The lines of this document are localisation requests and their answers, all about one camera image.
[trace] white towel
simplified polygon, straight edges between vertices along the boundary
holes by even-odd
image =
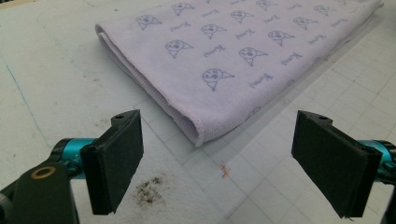
[[[96,25],[101,43],[198,147],[343,44],[380,0],[192,0]]]

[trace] towel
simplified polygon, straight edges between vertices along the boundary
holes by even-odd
[[[96,24],[188,138],[231,131],[345,43],[380,0],[184,0]]]

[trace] table surface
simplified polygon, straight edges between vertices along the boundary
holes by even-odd
[[[334,120],[355,139],[396,143],[396,3],[355,39],[240,127],[196,148],[105,54],[94,25],[168,0],[38,0],[0,9],[0,189],[66,137],[98,137],[110,118],[140,109],[145,156],[117,213],[92,215],[72,180],[81,223],[349,223],[291,157],[297,110]],[[221,165],[230,169],[222,178]],[[137,188],[152,178],[161,197]],[[392,186],[375,183],[363,218],[379,223]]]

